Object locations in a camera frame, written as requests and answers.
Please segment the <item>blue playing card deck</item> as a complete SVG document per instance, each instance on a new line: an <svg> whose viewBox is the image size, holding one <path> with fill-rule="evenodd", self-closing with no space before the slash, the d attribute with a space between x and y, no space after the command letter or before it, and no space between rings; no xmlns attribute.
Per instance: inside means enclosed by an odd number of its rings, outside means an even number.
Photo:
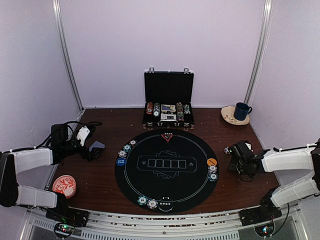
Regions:
<svg viewBox="0 0 320 240"><path fill-rule="evenodd" d="M105 148L105 144L99 142L99 141L95 141L90 147L89 147L89 151L92 152L93 149L104 149Z"/></svg>

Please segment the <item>white blue chip stack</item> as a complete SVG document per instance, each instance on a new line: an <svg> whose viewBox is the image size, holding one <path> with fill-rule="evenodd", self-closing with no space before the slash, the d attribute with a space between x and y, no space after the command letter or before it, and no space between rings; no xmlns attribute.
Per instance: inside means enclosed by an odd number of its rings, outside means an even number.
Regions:
<svg viewBox="0 0 320 240"><path fill-rule="evenodd" d="M230 155L230 154L231 154L231 152L229 151L229 148L228 148L228 147L226 147L226 148L224 149L224 153L225 153L226 155Z"/></svg>

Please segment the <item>white blue chips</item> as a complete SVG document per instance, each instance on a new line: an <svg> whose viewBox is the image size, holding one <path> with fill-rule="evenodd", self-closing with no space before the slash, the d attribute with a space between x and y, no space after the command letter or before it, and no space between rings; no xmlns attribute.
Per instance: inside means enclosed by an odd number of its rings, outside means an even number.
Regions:
<svg viewBox="0 0 320 240"><path fill-rule="evenodd" d="M118 152L118 156L119 156L120 158L126 158L126 157L127 157L127 152L124 151L124 150L120 150L120 151Z"/></svg>
<svg viewBox="0 0 320 240"><path fill-rule="evenodd" d="M209 171L210 173L216 173L217 170L218 170L218 168L217 168L215 165L210 165L210 166L208 167L208 171Z"/></svg>
<svg viewBox="0 0 320 240"><path fill-rule="evenodd" d="M147 207L151 210L154 210L158 207L158 201L155 199L149 199L147 202Z"/></svg>

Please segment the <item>blue small blind button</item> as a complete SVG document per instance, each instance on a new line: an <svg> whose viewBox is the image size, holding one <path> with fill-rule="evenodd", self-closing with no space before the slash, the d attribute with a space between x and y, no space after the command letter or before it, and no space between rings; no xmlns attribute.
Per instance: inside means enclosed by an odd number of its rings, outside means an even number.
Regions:
<svg viewBox="0 0 320 240"><path fill-rule="evenodd" d="M125 166L126 165L126 158L124 157L119 157L117 160L116 160L116 165L119 166L119 167L122 167L122 166Z"/></svg>

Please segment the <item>orange big blind button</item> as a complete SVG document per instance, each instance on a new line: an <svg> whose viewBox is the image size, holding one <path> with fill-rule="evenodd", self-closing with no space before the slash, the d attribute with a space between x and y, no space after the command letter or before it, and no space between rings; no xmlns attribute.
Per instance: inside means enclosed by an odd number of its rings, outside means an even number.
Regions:
<svg viewBox="0 0 320 240"><path fill-rule="evenodd" d="M218 164L217 160L215 158L209 158L207 160L207 165L208 166L216 166Z"/></svg>

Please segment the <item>green chips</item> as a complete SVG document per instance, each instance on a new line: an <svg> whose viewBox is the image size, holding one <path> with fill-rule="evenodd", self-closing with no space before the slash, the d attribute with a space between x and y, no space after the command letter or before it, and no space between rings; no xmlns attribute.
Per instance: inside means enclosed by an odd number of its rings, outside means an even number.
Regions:
<svg viewBox="0 0 320 240"><path fill-rule="evenodd" d="M132 146L130 144L126 144L123 146L123 150L128 153L132 149Z"/></svg>
<svg viewBox="0 0 320 240"><path fill-rule="evenodd" d="M144 206L148 203L148 198L146 196L139 196L137 199L137 203L141 206Z"/></svg>
<svg viewBox="0 0 320 240"><path fill-rule="evenodd" d="M218 180L218 175L216 173L210 173L208 175L208 179L211 182L216 182Z"/></svg>

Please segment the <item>red black chips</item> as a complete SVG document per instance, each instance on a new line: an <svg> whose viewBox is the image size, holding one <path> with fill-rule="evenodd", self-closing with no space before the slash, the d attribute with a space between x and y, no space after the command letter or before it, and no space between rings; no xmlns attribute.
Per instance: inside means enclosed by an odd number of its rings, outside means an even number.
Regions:
<svg viewBox="0 0 320 240"><path fill-rule="evenodd" d="M135 146L135 145L137 144L137 141L136 141L136 140L131 140L131 141L129 142L129 144L130 144L131 146Z"/></svg>

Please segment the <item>red triangle all-in marker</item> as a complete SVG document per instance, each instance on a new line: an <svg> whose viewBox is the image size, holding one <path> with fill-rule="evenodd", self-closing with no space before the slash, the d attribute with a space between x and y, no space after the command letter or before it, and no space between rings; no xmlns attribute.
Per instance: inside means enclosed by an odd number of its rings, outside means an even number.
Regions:
<svg viewBox="0 0 320 240"><path fill-rule="evenodd" d="M167 142L169 143L169 141L172 139L173 134L172 133L164 133L161 134L161 137Z"/></svg>

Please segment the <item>clear round dealer button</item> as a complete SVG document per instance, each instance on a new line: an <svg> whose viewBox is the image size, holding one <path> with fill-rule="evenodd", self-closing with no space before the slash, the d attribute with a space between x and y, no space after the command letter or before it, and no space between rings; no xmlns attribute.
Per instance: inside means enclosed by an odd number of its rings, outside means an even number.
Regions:
<svg viewBox="0 0 320 240"><path fill-rule="evenodd" d="M174 207L174 202L173 200L168 197L168 196L163 196L159 201L158 201L158 208L162 212L170 212Z"/></svg>

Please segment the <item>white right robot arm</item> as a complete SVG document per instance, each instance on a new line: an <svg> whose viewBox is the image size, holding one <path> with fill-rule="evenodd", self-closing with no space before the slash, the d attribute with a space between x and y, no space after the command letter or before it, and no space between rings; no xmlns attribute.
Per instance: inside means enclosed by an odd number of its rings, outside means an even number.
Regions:
<svg viewBox="0 0 320 240"><path fill-rule="evenodd" d="M251 181L258 174L277 171L308 170L309 173L286 185L273 188L260 200L259 220L268 220L279 208L296 200L320 194L320 142L293 148L263 149L254 153L247 140L224 149L231 156L229 170Z"/></svg>

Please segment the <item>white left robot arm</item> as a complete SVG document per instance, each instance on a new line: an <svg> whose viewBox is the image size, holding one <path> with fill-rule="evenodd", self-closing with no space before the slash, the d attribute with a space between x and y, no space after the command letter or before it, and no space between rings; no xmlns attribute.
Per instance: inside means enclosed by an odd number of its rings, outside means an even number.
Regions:
<svg viewBox="0 0 320 240"><path fill-rule="evenodd" d="M67 222L72 218L72 211L65 206L66 197L63 194L39 188L40 183L30 186L20 184L19 175L51 168L73 155L79 155L89 162L97 158L104 149L104 144L96 141L87 146L86 142L93 136L96 128L102 126L102 122L75 121L74 124L80 127L77 131L73 130L70 121L54 124L49 136L39 145L1 152L1 206L43 207L52 209L53 215L61 222Z"/></svg>

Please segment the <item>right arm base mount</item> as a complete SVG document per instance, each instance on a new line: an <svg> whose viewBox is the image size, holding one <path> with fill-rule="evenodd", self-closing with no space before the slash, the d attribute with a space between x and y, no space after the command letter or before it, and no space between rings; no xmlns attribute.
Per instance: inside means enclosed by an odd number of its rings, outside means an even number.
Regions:
<svg viewBox="0 0 320 240"><path fill-rule="evenodd" d="M282 216L282 211L278 208L268 213L262 210L262 207L245 208L239 212L239 218L243 227L254 226L254 231L259 237L270 238L278 233L281 227L276 230L275 219Z"/></svg>

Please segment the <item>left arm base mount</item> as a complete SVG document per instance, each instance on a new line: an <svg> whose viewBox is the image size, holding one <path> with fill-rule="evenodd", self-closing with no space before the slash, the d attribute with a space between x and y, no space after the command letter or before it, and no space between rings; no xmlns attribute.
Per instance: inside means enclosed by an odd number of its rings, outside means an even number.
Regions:
<svg viewBox="0 0 320 240"><path fill-rule="evenodd" d="M89 212L70 208L66 214L48 208L46 218L56 221L53 227L53 233L60 239L70 237L76 228L86 227L89 220Z"/></svg>

